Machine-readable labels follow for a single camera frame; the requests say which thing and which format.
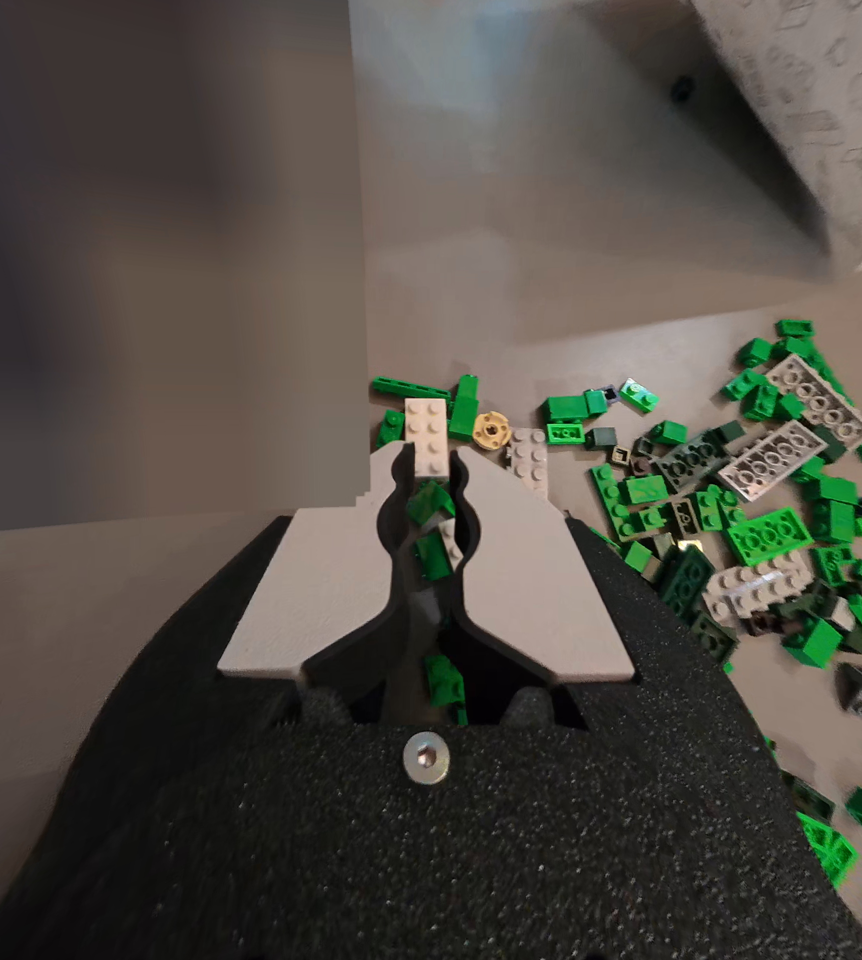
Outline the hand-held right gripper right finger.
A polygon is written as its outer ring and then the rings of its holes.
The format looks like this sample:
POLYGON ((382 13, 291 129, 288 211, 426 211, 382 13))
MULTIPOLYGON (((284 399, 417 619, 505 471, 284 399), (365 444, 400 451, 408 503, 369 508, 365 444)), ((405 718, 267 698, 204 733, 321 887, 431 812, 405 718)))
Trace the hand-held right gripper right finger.
POLYGON ((451 453, 469 525, 459 612, 468 630, 551 685, 628 682, 634 667, 565 516, 475 451, 451 453))

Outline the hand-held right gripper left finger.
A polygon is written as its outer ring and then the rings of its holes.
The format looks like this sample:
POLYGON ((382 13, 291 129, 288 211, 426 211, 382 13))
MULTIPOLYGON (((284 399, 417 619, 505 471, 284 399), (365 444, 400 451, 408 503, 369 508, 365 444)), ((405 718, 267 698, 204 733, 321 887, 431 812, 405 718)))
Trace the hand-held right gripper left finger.
POLYGON ((369 458, 353 506, 302 508, 281 537, 218 662, 231 680, 329 690, 357 722, 380 722, 389 676, 408 651, 402 549, 415 479, 410 442, 369 458))

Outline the pile of green toy bricks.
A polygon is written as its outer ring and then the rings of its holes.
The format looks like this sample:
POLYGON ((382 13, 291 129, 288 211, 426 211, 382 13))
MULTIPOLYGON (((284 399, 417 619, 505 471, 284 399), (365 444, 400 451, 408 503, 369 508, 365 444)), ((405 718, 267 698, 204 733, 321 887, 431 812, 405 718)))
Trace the pile of green toy bricks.
POLYGON ((448 619, 451 591, 461 586, 461 548, 454 530, 461 510, 445 492, 447 478, 420 479, 411 509, 409 561, 417 590, 411 604, 438 650, 421 667, 425 702, 453 726, 475 728, 484 742, 460 779, 470 783, 468 815, 457 826, 471 835, 495 827, 471 860, 515 882, 537 868, 565 888, 587 889, 610 910, 681 903, 673 911, 715 907, 725 897, 749 909, 756 896, 792 905, 816 884, 836 893, 862 891, 862 783, 847 756, 835 756, 844 812, 796 770, 780 768, 794 738, 768 738, 758 718, 725 693, 725 674, 743 638, 777 637, 778 658, 801 672, 827 674, 824 699, 844 692, 839 667, 862 666, 862 499, 854 483, 824 471, 844 446, 803 418, 804 405, 780 393, 764 373, 808 341, 784 337, 778 346, 756 339, 743 347, 742 369, 723 399, 741 415, 774 421, 748 440, 737 420, 714 423, 732 459, 791 421, 828 444, 817 457, 760 499, 745 503, 708 476, 671 496, 654 459, 695 437, 664 420, 648 435, 634 430, 621 450, 607 421, 622 403, 647 417, 659 400, 631 380, 617 390, 553 395, 523 424, 545 431, 548 501, 566 519, 582 558, 589 557, 605 606, 645 681, 551 684, 448 619), (801 551, 815 579, 794 599, 754 613, 734 627, 707 613, 701 594, 718 571, 751 567, 801 551))

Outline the light grey studded toy plate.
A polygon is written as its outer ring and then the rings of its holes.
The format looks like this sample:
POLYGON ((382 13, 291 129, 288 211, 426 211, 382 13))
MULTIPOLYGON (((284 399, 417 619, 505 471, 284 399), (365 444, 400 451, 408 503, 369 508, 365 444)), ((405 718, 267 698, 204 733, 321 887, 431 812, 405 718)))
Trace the light grey studded toy plate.
POLYGON ((534 427, 511 429, 507 470, 537 496, 548 499, 548 444, 544 430, 534 427))

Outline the white toy brick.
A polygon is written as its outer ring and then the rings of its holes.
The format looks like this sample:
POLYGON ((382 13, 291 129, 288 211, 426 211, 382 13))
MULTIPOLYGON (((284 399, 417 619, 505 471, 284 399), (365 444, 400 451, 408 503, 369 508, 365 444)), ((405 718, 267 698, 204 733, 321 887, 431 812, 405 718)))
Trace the white toy brick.
POLYGON ((442 398, 406 398, 404 437, 414 448, 416 479, 449 475, 447 405, 442 398))

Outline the thin green toy beam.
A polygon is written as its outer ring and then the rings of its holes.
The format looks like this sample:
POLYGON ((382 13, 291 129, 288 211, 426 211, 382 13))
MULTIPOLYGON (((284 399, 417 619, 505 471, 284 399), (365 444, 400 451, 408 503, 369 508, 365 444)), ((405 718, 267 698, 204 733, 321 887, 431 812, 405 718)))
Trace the thin green toy beam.
POLYGON ((452 403, 452 395, 449 390, 384 376, 374 378, 370 383, 370 388, 377 394, 403 400, 440 400, 444 401, 445 404, 452 403))

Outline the long light grey studded plate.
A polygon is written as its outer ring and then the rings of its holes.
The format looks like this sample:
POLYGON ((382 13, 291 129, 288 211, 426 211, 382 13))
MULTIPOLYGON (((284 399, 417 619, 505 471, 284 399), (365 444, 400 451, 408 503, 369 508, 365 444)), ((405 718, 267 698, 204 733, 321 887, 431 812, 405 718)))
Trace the long light grey studded plate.
POLYGON ((719 625, 734 627, 774 604, 797 598, 814 579, 806 555, 795 550, 752 566, 733 566, 713 573, 701 601, 719 625))

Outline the grey upturned toy brick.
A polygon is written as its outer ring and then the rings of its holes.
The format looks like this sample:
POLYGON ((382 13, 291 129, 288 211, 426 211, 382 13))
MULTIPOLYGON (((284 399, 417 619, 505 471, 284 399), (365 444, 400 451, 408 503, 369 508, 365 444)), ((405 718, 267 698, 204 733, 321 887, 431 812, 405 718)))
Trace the grey upturned toy brick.
POLYGON ((717 481, 745 502, 754 502, 817 457, 827 442, 792 420, 767 433, 721 467, 717 481))

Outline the long grey upturned toy plate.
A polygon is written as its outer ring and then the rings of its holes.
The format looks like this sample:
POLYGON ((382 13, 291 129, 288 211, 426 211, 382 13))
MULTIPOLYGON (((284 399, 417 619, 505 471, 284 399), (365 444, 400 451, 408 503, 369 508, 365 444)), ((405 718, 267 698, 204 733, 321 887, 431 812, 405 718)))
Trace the long grey upturned toy plate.
POLYGON ((801 416, 810 426, 829 430, 846 450, 862 445, 862 414, 799 356, 789 354, 764 377, 781 394, 803 403, 801 416))

